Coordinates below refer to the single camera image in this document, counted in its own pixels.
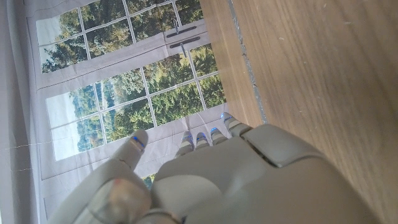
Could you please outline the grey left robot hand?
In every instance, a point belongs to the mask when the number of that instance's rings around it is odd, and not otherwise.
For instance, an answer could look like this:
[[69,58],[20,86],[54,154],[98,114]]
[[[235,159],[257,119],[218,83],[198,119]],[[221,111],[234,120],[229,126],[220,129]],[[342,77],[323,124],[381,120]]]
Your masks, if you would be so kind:
[[62,202],[49,223],[379,223],[341,172],[309,143],[229,113],[229,132],[183,134],[151,188],[134,173],[148,142],[135,131]]

